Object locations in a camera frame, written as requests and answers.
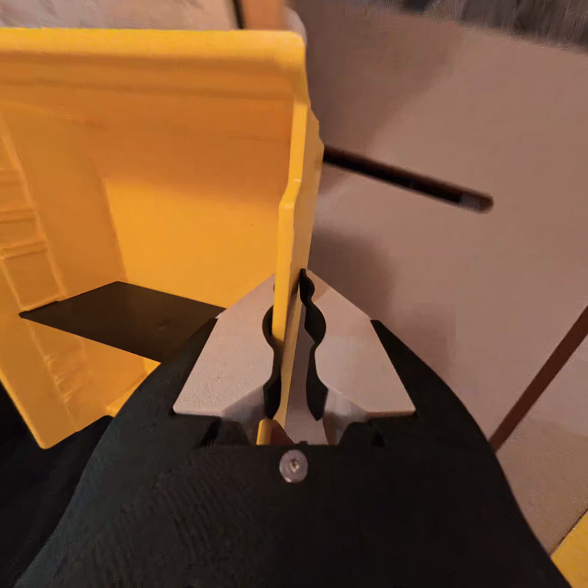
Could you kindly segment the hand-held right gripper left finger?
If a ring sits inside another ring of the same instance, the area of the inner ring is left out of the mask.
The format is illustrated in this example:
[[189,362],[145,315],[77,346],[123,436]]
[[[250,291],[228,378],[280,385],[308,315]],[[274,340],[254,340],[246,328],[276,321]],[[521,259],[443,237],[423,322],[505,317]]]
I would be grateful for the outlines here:
[[272,336],[275,276],[217,317],[173,410],[239,423],[255,443],[281,403],[281,351]]

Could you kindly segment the black flat card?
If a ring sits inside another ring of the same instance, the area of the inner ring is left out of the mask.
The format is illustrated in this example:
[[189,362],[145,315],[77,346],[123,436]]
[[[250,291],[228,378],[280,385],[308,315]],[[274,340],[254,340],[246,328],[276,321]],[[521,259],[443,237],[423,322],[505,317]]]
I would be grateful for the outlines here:
[[177,355],[222,306],[113,282],[19,316],[157,362]]

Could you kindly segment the yellow plastic bin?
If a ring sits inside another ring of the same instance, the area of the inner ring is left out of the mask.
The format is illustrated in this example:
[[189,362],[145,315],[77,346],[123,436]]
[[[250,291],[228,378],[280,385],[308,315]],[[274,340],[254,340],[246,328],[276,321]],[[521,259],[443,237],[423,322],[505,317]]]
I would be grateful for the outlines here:
[[1,28],[1,383],[40,447],[146,352],[21,313],[111,283],[228,307],[275,276],[290,384],[323,143],[291,32]]

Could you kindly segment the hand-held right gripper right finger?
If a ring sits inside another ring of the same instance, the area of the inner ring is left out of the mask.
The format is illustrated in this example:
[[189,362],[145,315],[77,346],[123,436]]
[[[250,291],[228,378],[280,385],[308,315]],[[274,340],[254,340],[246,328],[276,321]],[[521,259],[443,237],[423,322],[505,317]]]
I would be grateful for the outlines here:
[[309,270],[301,270],[304,329],[312,339],[306,403],[329,445],[352,423],[416,412],[370,317]]

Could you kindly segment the yellow plastic piece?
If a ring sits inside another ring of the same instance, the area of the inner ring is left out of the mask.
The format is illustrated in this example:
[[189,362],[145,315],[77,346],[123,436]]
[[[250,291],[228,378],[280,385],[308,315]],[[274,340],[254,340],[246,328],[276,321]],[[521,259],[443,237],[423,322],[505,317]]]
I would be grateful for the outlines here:
[[587,512],[551,555],[571,587],[587,587]]

